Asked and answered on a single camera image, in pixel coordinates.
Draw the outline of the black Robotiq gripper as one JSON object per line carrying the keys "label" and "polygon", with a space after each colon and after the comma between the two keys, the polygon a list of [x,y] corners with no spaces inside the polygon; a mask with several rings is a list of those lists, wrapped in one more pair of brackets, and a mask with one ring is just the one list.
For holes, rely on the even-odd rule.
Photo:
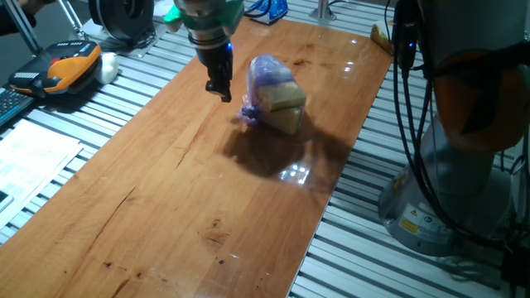
{"label": "black Robotiq gripper", "polygon": [[230,103],[230,80],[233,78],[233,47],[230,40],[207,49],[197,48],[196,52],[210,78],[205,90],[211,94],[220,93],[221,100]]}

